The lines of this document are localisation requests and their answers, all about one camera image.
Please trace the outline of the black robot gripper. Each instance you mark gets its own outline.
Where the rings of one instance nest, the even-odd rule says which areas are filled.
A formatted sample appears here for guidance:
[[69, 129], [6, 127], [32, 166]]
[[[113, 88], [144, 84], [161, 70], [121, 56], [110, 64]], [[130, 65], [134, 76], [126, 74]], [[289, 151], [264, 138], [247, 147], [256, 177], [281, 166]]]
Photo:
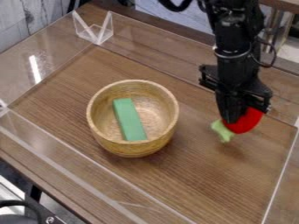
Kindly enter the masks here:
[[200, 65], [199, 83], [215, 92], [220, 117], [236, 123], [248, 108], [263, 113], [269, 110], [272, 90], [259, 79], [260, 50], [241, 52], [215, 50], [217, 63]]

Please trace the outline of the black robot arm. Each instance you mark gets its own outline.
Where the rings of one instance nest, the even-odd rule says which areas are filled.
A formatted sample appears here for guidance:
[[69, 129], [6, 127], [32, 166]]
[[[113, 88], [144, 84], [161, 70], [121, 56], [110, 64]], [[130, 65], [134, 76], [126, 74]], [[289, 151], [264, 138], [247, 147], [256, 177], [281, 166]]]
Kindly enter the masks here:
[[221, 119], [233, 124], [249, 109], [265, 113], [272, 90], [259, 79], [259, 71], [272, 65], [260, 61], [265, 41], [259, 37], [264, 15], [257, 0], [181, 0], [178, 4], [157, 1], [173, 12], [187, 10], [196, 2], [207, 14], [217, 63], [199, 66], [200, 85], [215, 92]]

